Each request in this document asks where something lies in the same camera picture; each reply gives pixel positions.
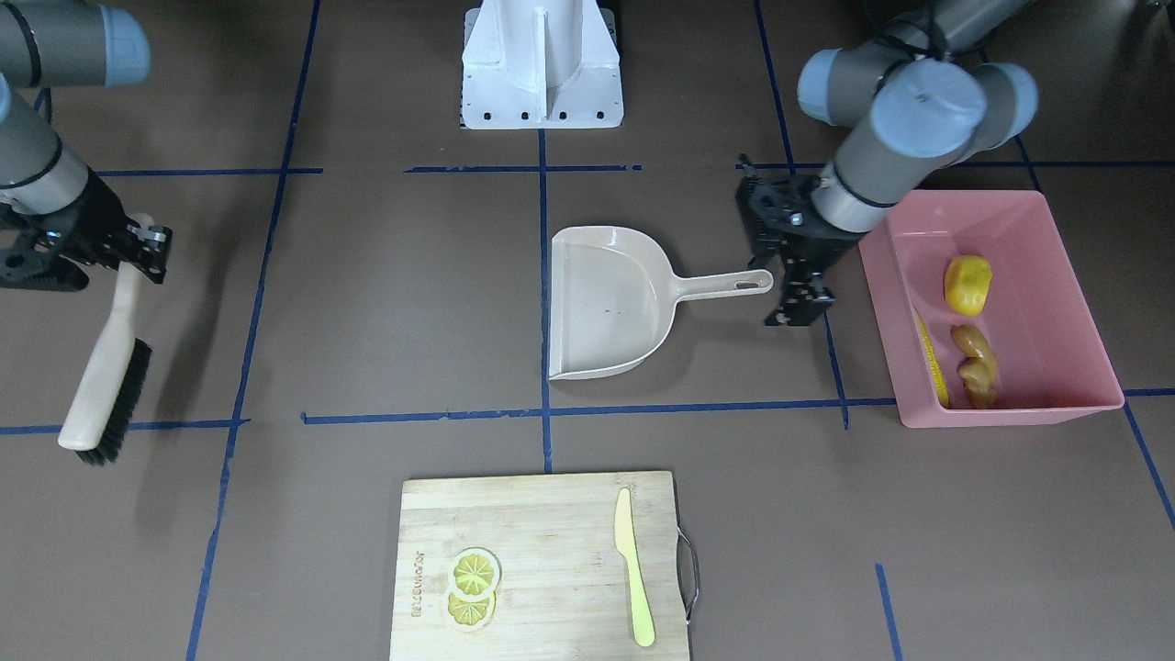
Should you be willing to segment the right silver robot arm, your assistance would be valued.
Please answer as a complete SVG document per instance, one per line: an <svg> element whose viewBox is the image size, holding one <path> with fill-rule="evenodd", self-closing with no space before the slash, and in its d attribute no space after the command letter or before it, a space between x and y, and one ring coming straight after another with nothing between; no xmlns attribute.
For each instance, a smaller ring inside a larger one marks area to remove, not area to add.
<svg viewBox="0 0 1175 661"><path fill-rule="evenodd" d="M130 267L163 282L172 229L126 213L63 141L51 101L59 88L143 83L152 46L142 23L88 1L5 1L1 38L4 288L79 292L87 267Z"/></svg>

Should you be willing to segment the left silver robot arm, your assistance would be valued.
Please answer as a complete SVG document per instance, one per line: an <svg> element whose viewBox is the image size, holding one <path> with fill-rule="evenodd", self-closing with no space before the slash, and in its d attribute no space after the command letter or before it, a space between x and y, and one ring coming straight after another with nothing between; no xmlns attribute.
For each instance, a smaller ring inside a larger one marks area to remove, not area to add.
<svg viewBox="0 0 1175 661"><path fill-rule="evenodd" d="M1027 129L1038 86L1023 67L958 58L980 50L1023 1L924 1L873 25L857 49L818 50L797 99L847 139L821 171L767 177L740 154L736 202L748 267L781 264L765 326L807 328L834 305L825 276L932 173L991 151Z"/></svg>

